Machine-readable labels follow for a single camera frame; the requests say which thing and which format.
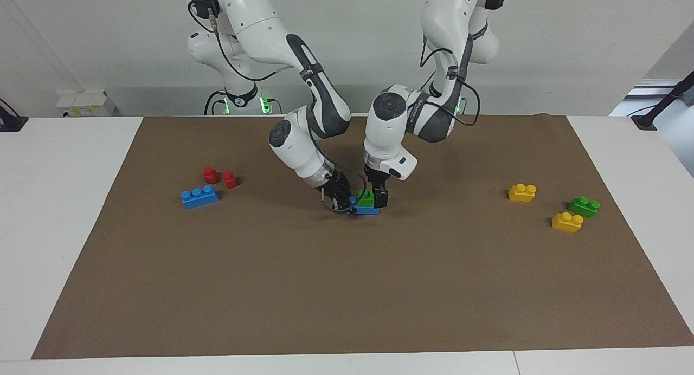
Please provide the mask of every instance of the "black cable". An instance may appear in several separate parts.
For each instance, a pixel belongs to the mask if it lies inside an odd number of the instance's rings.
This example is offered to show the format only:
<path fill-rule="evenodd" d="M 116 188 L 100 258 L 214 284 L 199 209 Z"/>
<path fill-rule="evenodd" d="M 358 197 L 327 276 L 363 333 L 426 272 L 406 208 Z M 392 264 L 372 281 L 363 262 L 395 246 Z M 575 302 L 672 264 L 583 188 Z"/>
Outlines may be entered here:
<path fill-rule="evenodd" d="M 348 173 L 356 174 L 359 178 L 361 178 L 362 183 L 364 183 L 364 188 L 363 188 L 363 190 L 362 190 L 362 194 L 359 195 L 359 197 L 357 197 L 357 202 L 355 203 L 355 205 L 356 205 L 356 204 L 359 204 L 359 202 L 361 202 L 361 200 L 364 198 L 364 195 L 367 194 L 367 178 L 364 177 L 364 175 L 362 175 L 361 173 L 355 172 L 354 170 L 349 169 L 348 167 L 344 167 L 343 165 L 340 165 L 339 163 L 337 163 L 337 162 L 335 162 L 334 160 L 330 159 L 330 157 L 328 157 L 327 154 L 325 154 L 325 151 L 323 151 L 322 148 L 320 148 L 320 146 L 319 146 L 318 143 L 316 142 L 316 139 L 313 138 L 313 131 L 309 131 L 308 135 L 311 137 L 311 142 L 313 142 L 313 145 L 316 147 L 316 150 L 318 150 L 318 152 L 320 153 L 320 155 L 322 155 L 323 158 L 325 158 L 325 160 L 327 160 L 327 162 L 332 163 L 332 165 L 334 165 L 336 168 L 342 169 L 342 170 L 344 170 L 345 172 L 348 172 Z M 347 207 L 346 209 L 338 209 L 338 210 L 336 210 L 336 209 L 333 209 L 332 207 L 328 207 L 328 206 L 325 204 L 325 199 L 324 199 L 324 198 L 320 198 L 320 204 L 322 204 L 323 207 L 325 207 L 326 209 L 328 209 L 328 210 L 330 210 L 330 211 L 332 211 L 332 212 L 334 212 L 334 213 L 336 213 L 336 214 L 345 214 L 345 213 L 350 212 L 350 211 L 354 208 L 352 205 L 350 205 L 350 206 Z"/>
<path fill-rule="evenodd" d="M 0 99 L 0 101 L 1 101 L 3 104 L 5 104 L 5 106 L 7 106 L 7 108 L 9 108 L 13 113 L 15 113 L 15 116 L 16 116 L 16 117 L 19 118 L 20 114 L 17 113 L 17 111 L 16 111 L 14 108 L 12 108 L 12 106 L 10 106 L 9 103 L 7 103 L 7 101 L 5 101 L 5 100 L 3 100 L 3 99 Z"/>
<path fill-rule="evenodd" d="M 279 73 L 279 72 L 282 72 L 282 71 L 285 71 L 286 69 L 291 69 L 291 68 L 292 68 L 292 66 L 280 67 L 280 69 L 275 70 L 274 72 L 268 74 L 267 76 L 263 77 L 262 79 L 253 79 L 253 78 L 244 76 L 243 74 L 241 74 L 241 72 L 239 72 L 238 70 L 236 70 L 236 67 L 234 67 L 233 64 L 231 64 L 231 62 L 229 61 L 229 58 L 226 56 L 226 52 L 224 51 L 224 48 L 223 48 L 223 46 L 221 45 L 221 39 L 219 38 L 219 32 L 218 32 L 218 31 L 215 31 L 215 36 L 216 36 L 216 39 L 217 39 L 217 44 L 219 45 L 219 50 L 221 51 L 221 55 L 224 56 L 224 61 L 226 61 L 227 64 L 229 64 L 229 66 L 231 67 L 231 69 L 232 69 L 234 72 L 236 72 L 236 74 L 238 74 L 238 76 L 241 76 L 241 78 L 243 78 L 243 79 L 246 79 L 246 80 L 248 80 L 248 81 L 253 81 L 253 82 L 265 81 L 265 80 L 269 79 L 271 76 L 274 76 L 275 74 L 277 74 L 277 73 Z"/>
<path fill-rule="evenodd" d="M 427 48 L 427 39 L 426 39 L 426 37 L 424 37 L 424 45 L 422 46 L 422 55 L 419 56 L 419 67 L 424 67 L 424 65 L 427 64 L 427 62 L 429 62 L 429 59 L 431 59 L 432 56 L 434 56 L 434 54 L 441 52 L 441 51 L 449 53 L 451 55 L 451 57 L 453 58 L 453 61 L 455 62 L 456 66 L 458 66 L 458 61 L 455 59 L 455 54 L 453 54 L 453 51 L 446 49 L 446 48 L 436 49 L 436 50 L 432 51 L 431 53 L 429 53 L 427 58 L 424 59 L 424 51 L 426 50 L 426 48 Z"/>
<path fill-rule="evenodd" d="M 481 112 L 481 100 L 480 100 L 480 98 L 479 98 L 479 93 L 478 93 L 478 91 L 477 91 L 475 88 L 473 88 L 472 86 L 470 86 L 469 84 L 467 84 L 467 83 L 464 82 L 464 81 L 461 81 L 461 83 L 463 84 L 463 86 L 465 86 L 466 88 L 470 89 L 470 90 L 475 94 L 475 98 L 477 98 L 477 101 L 478 101 L 478 108 L 477 108 L 477 112 L 476 112 L 476 114 L 475 114 L 475 120 L 473 120 L 472 123 L 465 123 L 465 121 L 460 120 L 460 119 L 458 118 L 458 116 L 455 116 L 453 113 L 451 113 L 451 111 L 449 111 L 448 109 L 444 108 L 444 106 L 442 106 L 441 104 L 432 103 L 431 101 L 424 101 L 424 104 L 429 104 L 430 106 L 437 107 L 438 109 L 444 111 L 444 113 L 446 113 L 446 115 L 448 115 L 448 116 L 450 116 L 451 118 L 453 118 L 453 120 L 457 121 L 458 123 L 461 123 L 461 125 L 463 125 L 463 126 L 473 127 L 473 126 L 475 126 L 475 125 L 477 124 L 477 122 L 478 122 L 478 120 L 479 120 L 479 113 Z M 417 103 L 418 103 L 418 101 L 415 101 L 414 103 L 410 104 L 409 107 L 407 107 L 407 110 L 409 110 L 412 106 L 414 106 L 414 105 L 417 104 Z"/>
<path fill-rule="evenodd" d="M 280 107 L 280 115 L 283 115 L 285 111 L 282 110 L 282 104 L 280 104 L 280 101 L 277 99 L 270 99 L 267 101 L 268 103 L 277 103 L 277 106 Z"/>
<path fill-rule="evenodd" d="M 634 115 L 634 114 L 640 113 L 641 111 L 650 110 L 651 108 L 655 108 L 657 105 L 658 105 L 658 104 L 655 104 L 655 105 L 650 106 L 650 107 L 646 107 L 646 108 L 642 108 L 642 109 L 640 109 L 640 110 L 636 110 L 636 111 L 630 113 L 629 115 L 627 115 L 627 118 L 631 117 L 631 116 Z"/>
<path fill-rule="evenodd" d="M 209 32 L 210 34 L 212 34 L 214 31 L 211 30 L 211 29 L 209 29 L 208 27 L 205 27 L 205 25 L 204 25 L 200 20 L 198 20 L 198 17 L 196 17 L 196 16 L 193 14 L 193 9 L 192 9 L 192 8 L 193 8 L 193 4 L 195 4 L 194 1 L 191 1 L 191 2 L 188 3 L 188 13 L 190 14 L 190 17 L 192 17 L 193 20 L 195 20 L 195 22 L 198 23 L 198 26 L 203 27 L 203 29 L 204 29 L 205 31 L 207 31 L 207 32 Z"/>
<path fill-rule="evenodd" d="M 419 67 L 424 67 L 424 65 L 427 64 L 427 62 L 429 61 L 429 59 L 431 59 L 432 56 L 434 56 L 434 54 L 436 54 L 436 53 L 438 53 L 438 52 L 441 52 L 441 51 L 447 52 L 447 53 L 451 54 L 451 56 L 454 56 L 453 51 L 451 51 L 451 50 L 449 50 L 449 49 L 444 49 L 444 48 L 436 49 L 436 50 L 432 51 L 431 53 L 429 53 L 429 55 L 427 56 L 426 59 L 424 59 L 424 61 L 422 61 L 422 62 L 419 63 Z"/>
<path fill-rule="evenodd" d="M 210 110 L 210 103 L 213 102 L 213 98 L 215 98 L 215 96 L 217 96 L 218 94 L 225 94 L 225 92 L 223 90 L 216 90 L 210 95 L 210 97 L 208 98 L 208 102 L 205 103 L 205 112 L 203 112 L 203 116 L 208 115 L 208 110 Z"/>
<path fill-rule="evenodd" d="M 426 86 L 429 83 L 429 81 L 431 81 L 434 78 L 434 74 L 436 74 L 436 70 L 432 72 L 432 75 L 429 76 L 429 79 L 427 79 L 426 83 L 422 84 L 422 87 L 419 88 L 419 90 L 424 89 L 424 86 Z"/>
<path fill-rule="evenodd" d="M 226 105 L 226 101 L 224 101 L 224 100 L 217 100 L 217 101 L 215 101 L 215 102 L 213 103 L 213 116 L 215 116 L 215 106 L 216 106 L 217 104 L 224 104 L 224 105 Z"/>

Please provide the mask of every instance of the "brown paper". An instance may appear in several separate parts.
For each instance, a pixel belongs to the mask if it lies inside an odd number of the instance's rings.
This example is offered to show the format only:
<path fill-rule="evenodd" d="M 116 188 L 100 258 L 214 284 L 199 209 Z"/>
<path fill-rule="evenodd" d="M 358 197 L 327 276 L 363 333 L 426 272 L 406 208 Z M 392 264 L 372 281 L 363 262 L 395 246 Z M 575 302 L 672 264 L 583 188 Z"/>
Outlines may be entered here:
<path fill-rule="evenodd" d="M 566 118 L 408 135 L 419 167 L 378 217 L 323 209 L 268 147 L 275 121 L 146 118 L 33 358 L 694 345 Z M 361 170 L 363 138 L 354 119 L 322 145 Z M 206 166 L 240 187 L 186 210 Z M 582 195 L 599 215 L 552 229 Z"/>

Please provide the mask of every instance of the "blue block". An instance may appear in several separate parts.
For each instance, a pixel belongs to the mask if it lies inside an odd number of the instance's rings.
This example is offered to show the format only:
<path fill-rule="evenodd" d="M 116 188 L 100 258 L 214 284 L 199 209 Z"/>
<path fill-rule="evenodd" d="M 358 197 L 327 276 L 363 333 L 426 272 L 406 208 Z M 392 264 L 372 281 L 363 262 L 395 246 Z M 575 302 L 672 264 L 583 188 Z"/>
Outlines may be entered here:
<path fill-rule="evenodd" d="M 193 192 L 183 191 L 181 194 L 181 202 L 186 209 L 196 209 L 203 205 L 219 202 L 219 197 L 216 195 L 215 187 L 206 185 L 203 189 L 195 188 Z"/>
<path fill-rule="evenodd" d="M 357 209 L 357 212 L 354 212 L 353 215 L 378 215 L 378 209 L 374 209 L 374 207 L 359 207 L 357 204 L 357 198 L 354 196 L 350 196 L 349 198 L 350 204 L 352 204 L 352 207 Z"/>
<path fill-rule="evenodd" d="M 359 207 L 359 205 L 354 206 L 357 209 L 354 215 L 378 215 L 378 209 L 374 207 Z"/>

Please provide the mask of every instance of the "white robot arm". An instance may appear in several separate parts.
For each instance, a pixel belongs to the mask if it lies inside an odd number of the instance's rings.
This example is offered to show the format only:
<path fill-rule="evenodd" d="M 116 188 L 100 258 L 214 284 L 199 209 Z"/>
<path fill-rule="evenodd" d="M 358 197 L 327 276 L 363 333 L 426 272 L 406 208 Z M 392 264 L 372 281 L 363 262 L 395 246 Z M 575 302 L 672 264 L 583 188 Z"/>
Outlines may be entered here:
<path fill-rule="evenodd" d="M 487 63 L 498 52 L 498 39 L 489 30 L 488 10 L 504 0 L 427 0 L 421 16 L 429 57 L 436 61 L 429 93 L 394 85 L 372 103 L 364 141 L 365 170 L 377 209 L 388 203 L 385 182 L 406 180 L 417 160 L 402 147 L 404 134 L 429 143 L 448 138 L 463 86 L 467 86 L 469 62 Z"/>
<path fill-rule="evenodd" d="M 351 120 L 350 109 L 332 86 L 323 67 L 306 43 L 301 37 L 290 34 L 285 29 L 270 0 L 192 2 L 198 17 L 211 21 L 214 30 L 211 37 L 218 47 L 226 47 L 224 53 L 219 53 L 227 66 L 237 62 L 229 59 L 227 54 L 235 56 L 245 52 L 254 61 L 284 64 L 299 71 L 299 76 L 313 94 L 312 102 L 290 112 L 284 120 L 277 123 L 270 132 L 268 143 L 280 160 L 295 170 L 298 177 L 332 200 L 335 212 L 352 212 L 353 208 L 349 202 L 352 195 L 347 178 L 320 153 L 315 143 L 315 139 L 321 140 L 345 133 Z M 228 21 L 218 21 L 220 15 L 225 15 Z M 224 36 L 219 34 L 218 28 L 226 24 L 230 24 L 227 27 L 230 30 L 230 36 L 226 39 L 229 41 L 228 44 L 225 43 Z M 202 36 L 200 34 L 191 40 L 195 41 Z M 209 46 L 209 40 L 205 37 L 200 41 L 205 42 L 200 44 L 200 49 Z M 219 62 L 219 59 L 206 64 L 215 67 L 223 77 L 228 74 L 229 67 Z M 236 81 L 231 74 L 228 74 L 228 77 L 228 84 L 232 84 L 231 80 Z"/>
<path fill-rule="evenodd" d="M 250 67 L 246 61 L 235 58 L 243 54 L 243 49 L 238 40 L 231 35 L 220 34 L 220 41 L 226 54 L 230 57 L 236 70 L 243 75 L 250 74 Z M 224 82 L 224 91 L 227 98 L 238 108 L 246 108 L 258 95 L 258 85 L 241 77 L 234 71 L 224 59 L 214 33 L 200 30 L 192 34 L 188 39 L 188 50 L 193 58 L 201 64 L 206 64 L 215 69 Z"/>

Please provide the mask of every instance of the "yellow block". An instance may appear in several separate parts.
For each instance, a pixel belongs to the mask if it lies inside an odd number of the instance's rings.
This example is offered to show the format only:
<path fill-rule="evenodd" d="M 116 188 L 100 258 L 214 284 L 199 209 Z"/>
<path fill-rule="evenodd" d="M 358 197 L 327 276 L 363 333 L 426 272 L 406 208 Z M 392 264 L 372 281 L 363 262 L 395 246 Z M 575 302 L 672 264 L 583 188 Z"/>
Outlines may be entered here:
<path fill-rule="evenodd" d="M 581 215 L 571 215 L 570 212 L 561 212 L 552 218 L 552 227 L 557 230 L 577 232 L 583 227 Z"/>
<path fill-rule="evenodd" d="M 535 199 L 535 192 L 537 188 L 535 185 L 516 184 L 509 190 L 509 199 L 514 202 L 526 202 L 530 203 Z"/>

